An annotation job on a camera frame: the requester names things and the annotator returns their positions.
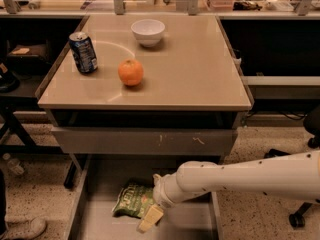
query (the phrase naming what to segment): green chip bag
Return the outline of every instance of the green chip bag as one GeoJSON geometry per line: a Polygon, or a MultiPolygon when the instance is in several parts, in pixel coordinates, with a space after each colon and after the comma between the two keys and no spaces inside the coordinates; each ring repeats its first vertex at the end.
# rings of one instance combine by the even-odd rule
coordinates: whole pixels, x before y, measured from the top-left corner
{"type": "Polygon", "coordinates": [[[112,211],[114,216],[127,215],[142,218],[146,209],[152,204],[154,204],[153,187],[129,181],[122,188],[117,204],[112,211]]]}

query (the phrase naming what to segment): can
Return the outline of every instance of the can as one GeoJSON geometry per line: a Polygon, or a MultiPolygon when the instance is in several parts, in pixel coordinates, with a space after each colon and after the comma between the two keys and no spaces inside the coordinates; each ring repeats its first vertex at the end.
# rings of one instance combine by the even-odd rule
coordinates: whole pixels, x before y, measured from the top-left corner
{"type": "Polygon", "coordinates": [[[91,73],[98,68],[97,56],[91,38],[84,32],[69,36],[69,45],[80,73],[91,73]]]}

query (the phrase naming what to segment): clear water bottle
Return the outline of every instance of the clear water bottle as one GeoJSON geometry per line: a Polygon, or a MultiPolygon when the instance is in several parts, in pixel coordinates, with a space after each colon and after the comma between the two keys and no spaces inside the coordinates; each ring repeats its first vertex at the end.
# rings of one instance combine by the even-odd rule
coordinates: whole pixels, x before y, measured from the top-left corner
{"type": "Polygon", "coordinates": [[[2,158],[7,162],[7,167],[13,174],[17,176],[24,174],[24,168],[18,158],[11,157],[9,153],[5,153],[2,158]]]}

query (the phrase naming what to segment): bowl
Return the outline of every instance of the bowl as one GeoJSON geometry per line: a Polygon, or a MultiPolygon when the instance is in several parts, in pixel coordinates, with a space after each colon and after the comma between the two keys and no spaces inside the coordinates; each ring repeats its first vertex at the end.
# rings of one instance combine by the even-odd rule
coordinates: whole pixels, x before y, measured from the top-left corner
{"type": "Polygon", "coordinates": [[[131,25],[134,37],[145,47],[153,47],[159,43],[165,28],[161,21],[152,19],[139,20],[131,25]]]}

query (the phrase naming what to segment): concrete floor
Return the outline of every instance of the concrete floor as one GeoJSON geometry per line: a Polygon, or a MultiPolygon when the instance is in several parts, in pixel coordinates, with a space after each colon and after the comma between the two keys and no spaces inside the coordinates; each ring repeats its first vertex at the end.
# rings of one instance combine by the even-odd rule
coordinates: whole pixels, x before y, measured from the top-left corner
{"type": "MultiPolygon", "coordinates": [[[[239,128],[239,137],[226,164],[261,159],[271,148],[292,154],[310,150],[306,143],[311,135],[299,123],[280,127],[274,121],[273,125],[261,125],[264,126],[255,122],[239,128]]],[[[56,144],[49,124],[25,124],[24,127],[36,143],[56,144]]],[[[20,143],[15,135],[6,135],[0,142],[12,143],[20,143]]],[[[7,221],[12,223],[41,216],[47,219],[48,228],[37,239],[64,239],[75,197],[75,191],[63,186],[70,159],[63,155],[19,155],[19,158],[26,168],[26,174],[20,178],[10,174],[4,161],[0,161],[7,182],[7,221]]],[[[305,214],[305,228],[294,230],[288,216],[300,207],[301,201],[230,191],[217,194],[223,240],[317,239],[318,206],[312,206],[305,214]]]]}

